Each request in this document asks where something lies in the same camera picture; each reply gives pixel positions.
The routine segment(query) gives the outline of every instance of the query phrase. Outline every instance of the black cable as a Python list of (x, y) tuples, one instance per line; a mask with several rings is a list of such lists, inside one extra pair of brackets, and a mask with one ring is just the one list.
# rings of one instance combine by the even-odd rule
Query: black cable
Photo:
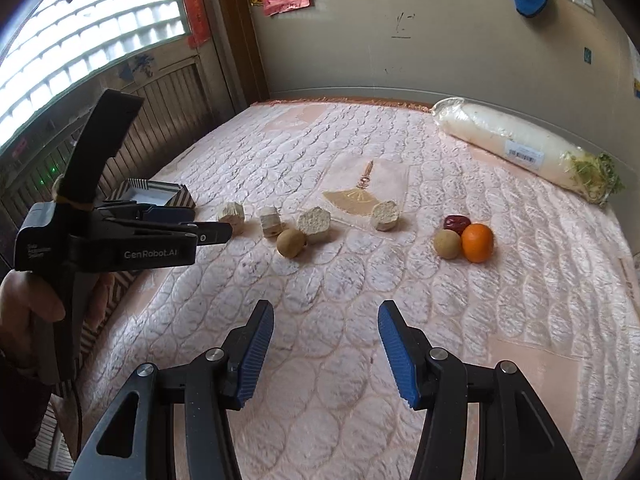
[(71, 382), (71, 391), (74, 394), (76, 400), (76, 410), (78, 412), (78, 442), (76, 443), (76, 462), (80, 458), (80, 452), (82, 451), (82, 406), (80, 406), (80, 396), (78, 395), (78, 389), (76, 388), (76, 382)]

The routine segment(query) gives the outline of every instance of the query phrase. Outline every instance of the red date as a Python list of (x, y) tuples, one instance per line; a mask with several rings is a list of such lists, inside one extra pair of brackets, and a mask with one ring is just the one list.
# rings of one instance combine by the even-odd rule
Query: red date
[(444, 219), (443, 227), (449, 231), (455, 231), (462, 236), (462, 231), (471, 225), (471, 220), (462, 215), (449, 215)]

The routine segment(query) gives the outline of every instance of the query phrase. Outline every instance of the human hand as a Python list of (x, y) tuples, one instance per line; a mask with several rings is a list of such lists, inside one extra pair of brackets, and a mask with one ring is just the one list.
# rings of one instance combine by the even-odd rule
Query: human hand
[[(91, 294), (85, 321), (95, 330), (104, 319), (113, 275), (102, 274)], [(53, 288), (32, 272), (11, 270), (0, 285), (0, 349), (19, 368), (36, 366), (31, 313), (47, 322), (65, 317), (65, 307)]]

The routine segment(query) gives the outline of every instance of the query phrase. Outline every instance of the food piece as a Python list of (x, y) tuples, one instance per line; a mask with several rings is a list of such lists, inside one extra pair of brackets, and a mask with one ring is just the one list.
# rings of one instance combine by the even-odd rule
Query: food piece
[(471, 225), (471, 220), (462, 215), (449, 215), (444, 219), (444, 229), (457, 232), (462, 236), (462, 231)]
[(371, 225), (377, 231), (389, 231), (398, 224), (400, 212), (392, 200), (380, 202), (371, 211)]
[(244, 208), (238, 202), (227, 202), (218, 213), (218, 222), (231, 224), (234, 235), (244, 230)]
[(285, 258), (295, 258), (305, 246), (306, 236), (297, 229), (285, 229), (278, 235), (276, 249)]
[(587, 202), (604, 205), (610, 194), (624, 189), (609, 155), (593, 155), (524, 119), (459, 97), (438, 102), (431, 113), (445, 133), (574, 191)]
[(282, 222), (276, 208), (272, 206), (263, 207), (258, 215), (260, 216), (262, 234), (265, 238), (277, 236), (282, 232)]
[(329, 237), (331, 213), (321, 207), (305, 211), (298, 218), (298, 229), (306, 235), (309, 244), (324, 242)]
[(484, 224), (471, 224), (462, 233), (462, 252), (475, 264), (487, 261), (494, 252), (494, 232)]
[(433, 237), (433, 248), (445, 260), (457, 258), (460, 254), (460, 236), (449, 229), (441, 229)]

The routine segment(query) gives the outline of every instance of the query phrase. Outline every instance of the barcode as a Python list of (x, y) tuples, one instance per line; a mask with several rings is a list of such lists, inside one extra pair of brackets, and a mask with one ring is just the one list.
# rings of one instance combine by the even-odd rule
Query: barcode
[(526, 160), (527, 162), (530, 162), (531, 164), (533, 164), (536, 161), (536, 159), (533, 158), (532, 156), (525, 155), (524, 153), (517, 152), (516, 150), (509, 150), (509, 155), (510, 156), (514, 156), (516, 158), (521, 158), (522, 160)]

